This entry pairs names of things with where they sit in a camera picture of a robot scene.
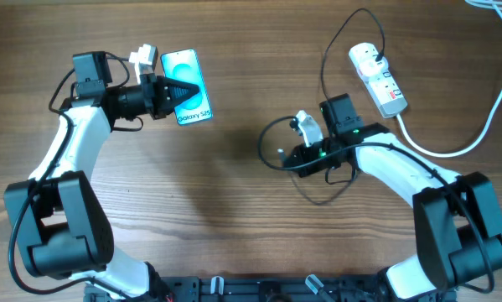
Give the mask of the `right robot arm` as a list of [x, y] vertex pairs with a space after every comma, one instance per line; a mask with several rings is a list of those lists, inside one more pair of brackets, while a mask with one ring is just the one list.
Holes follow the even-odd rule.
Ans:
[[303, 138], [282, 167], [307, 177], [350, 164], [397, 193], [413, 210], [417, 252], [386, 268], [390, 299], [408, 301], [442, 294], [485, 276], [494, 289], [502, 269], [502, 210], [484, 174], [459, 174], [433, 164], [399, 142], [379, 123], [364, 124], [348, 95], [320, 103], [328, 132], [305, 111], [290, 117]]

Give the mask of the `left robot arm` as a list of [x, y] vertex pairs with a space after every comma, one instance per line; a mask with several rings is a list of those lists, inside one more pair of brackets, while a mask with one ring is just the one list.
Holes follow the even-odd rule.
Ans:
[[73, 56], [65, 75], [70, 95], [51, 107], [60, 124], [48, 153], [25, 181], [4, 191], [12, 226], [8, 268], [16, 285], [30, 294], [35, 288], [20, 278], [17, 262], [35, 278], [57, 280], [61, 291], [84, 284], [117, 301], [171, 301], [173, 291], [150, 263], [115, 246], [91, 175], [118, 119], [164, 118], [200, 88], [156, 75], [158, 53], [149, 45], [121, 59], [122, 65], [135, 65], [137, 84], [114, 84], [111, 57], [107, 51]]

